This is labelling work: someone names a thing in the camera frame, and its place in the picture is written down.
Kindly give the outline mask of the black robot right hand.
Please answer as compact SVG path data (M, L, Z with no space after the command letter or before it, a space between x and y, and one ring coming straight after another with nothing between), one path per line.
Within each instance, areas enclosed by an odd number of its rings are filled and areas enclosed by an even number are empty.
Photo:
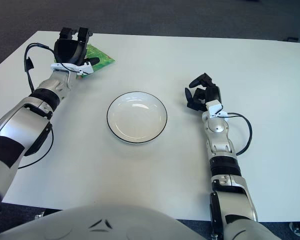
M206 112L206 103L214 100L218 100L220 103L222 102L220 89L213 83L212 78L209 75L203 73L198 76L189 84L189 88L194 88L199 85L204 87L204 89L197 88L194 95L192 95L191 91L187 87L184 89L188 108L195 111Z

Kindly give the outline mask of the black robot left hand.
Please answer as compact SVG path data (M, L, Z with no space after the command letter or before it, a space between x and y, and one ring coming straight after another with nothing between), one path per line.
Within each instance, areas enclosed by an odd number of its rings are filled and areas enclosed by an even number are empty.
M84 63L98 64L98 57L88 57L87 44L93 35L88 28L80 27L77 31L69 27L63 27L59 33L59 39L54 44L54 56L57 63L82 66Z

